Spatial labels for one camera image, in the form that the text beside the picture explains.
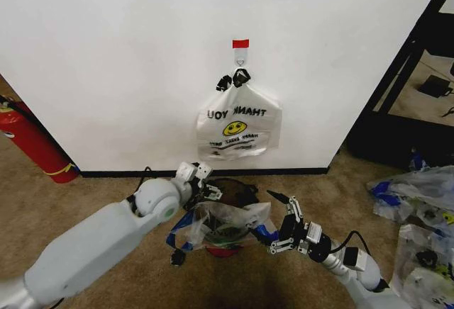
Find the black cable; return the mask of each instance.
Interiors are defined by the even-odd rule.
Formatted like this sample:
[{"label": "black cable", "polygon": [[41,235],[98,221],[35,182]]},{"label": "black cable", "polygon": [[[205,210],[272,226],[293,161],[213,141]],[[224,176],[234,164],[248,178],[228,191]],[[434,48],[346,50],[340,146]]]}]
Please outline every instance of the black cable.
[{"label": "black cable", "polygon": [[146,171],[152,171],[151,168],[149,166],[147,166],[144,170],[143,170],[143,175],[142,175],[142,178],[140,178],[140,181],[139,181],[139,184],[137,185],[137,188],[135,189],[134,193],[138,191],[140,185],[143,184],[143,181],[145,180],[145,177],[146,177]]},{"label": "black cable", "polygon": [[362,238],[362,235],[356,230],[350,231],[350,233],[348,234],[347,238],[342,242],[342,244],[339,245],[337,248],[332,249],[329,253],[333,254],[333,253],[335,253],[337,251],[342,250],[342,248],[344,248],[344,246],[346,246],[348,244],[348,242],[350,241],[350,239],[352,238],[352,236],[354,234],[356,234],[360,238],[360,240],[362,242],[362,245],[364,245],[364,248],[365,248],[367,254],[372,256],[372,254],[370,253],[369,247],[367,247],[366,241],[364,240],[364,238]]},{"label": "black cable", "polygon": [[55,309],[57,306],[59,306],[61,304],[61,302],[63,302],[65,298],[61,298],[59,299],[58,302],[56,302],[56,304],[54,304],[52,307],[50,307],[49,309]]}]

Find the white plastic bag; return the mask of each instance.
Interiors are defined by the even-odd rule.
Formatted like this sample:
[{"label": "white plastic bag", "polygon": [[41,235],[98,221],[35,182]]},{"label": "white plastic bag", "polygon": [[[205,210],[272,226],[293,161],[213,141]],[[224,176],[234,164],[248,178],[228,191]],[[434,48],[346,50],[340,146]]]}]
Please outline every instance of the white plastic bag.
[{"label": "white plastic bag", "polygon": [[414,309],[454,308],[454,241],[403,225],[390,286]]},{"label": "white plastic bag", "polygon": [[278,145],[281,108],[248,84],[231,84],[200,111],[197,140],[202,160],[261,155]]}]

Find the black baseboard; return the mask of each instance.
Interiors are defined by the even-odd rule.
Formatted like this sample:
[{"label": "black baseboard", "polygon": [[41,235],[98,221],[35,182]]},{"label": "black baseboard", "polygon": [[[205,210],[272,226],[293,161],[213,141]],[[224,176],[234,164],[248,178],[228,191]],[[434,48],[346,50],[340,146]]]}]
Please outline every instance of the black baseboard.
[{"label": "black baseboard", "polygon": [[[326,174],[329,167],[314,167],[302,169],[217,169],[212,176],[276,176]],[[81,171],[84,178],[127,178],[127,177],[163,177],[175,176],[176,171]]]}]

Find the pile of plastic bags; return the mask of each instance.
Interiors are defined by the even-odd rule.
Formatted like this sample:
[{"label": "pile of plastic bags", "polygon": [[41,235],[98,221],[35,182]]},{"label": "pile of plastic bags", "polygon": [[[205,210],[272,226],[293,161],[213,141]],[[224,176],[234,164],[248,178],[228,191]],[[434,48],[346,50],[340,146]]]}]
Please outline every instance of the pile of plastic bags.
[{"label": "pile of plastic bags", "polygon": [[390,286],[415,309],[454,309],[454,166],[367,185],[374,213],[403,225]]},{"label": "pile of plastic bags", "polygon": [[375,214],[399,223],[414,216],[454,237],[454,166],[392,176],[367,187],[376,200]]}]

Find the plastic bag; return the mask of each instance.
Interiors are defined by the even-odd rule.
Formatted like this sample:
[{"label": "plastic bag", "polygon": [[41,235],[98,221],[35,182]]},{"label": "plastic bag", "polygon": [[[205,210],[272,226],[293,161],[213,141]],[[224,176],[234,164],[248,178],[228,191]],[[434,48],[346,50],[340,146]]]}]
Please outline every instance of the plastic bag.
[{"label": "plastic bag", "polygon": [[257,243],[250,233],[256,229],[271,240],[278,239],[278,231],[269,219],[271,203],[255,203],[236,208],[214,201],[196,204],[172,228],[167,244],[184,252],[202,247],[224,249]]},{"label": "plastic bag", "polygon": [[[242,71],[245,69],[237,69],[234,76]],[[231,84],[200,111],[197,119],[200,158],[233,160],[261,155],[276,147],[281,114],[276,101],[248,84]]]},{"label": "plastic bag", "polygon": [[453,248],[451,238],[401,226],[389,285],[415,309],[454,308]]},{"label": "plastic bag", "polygon": [[367,185],[374,213],[404,222],[415,216],[425,225],[454,237],[454,167],[429,168]]}]

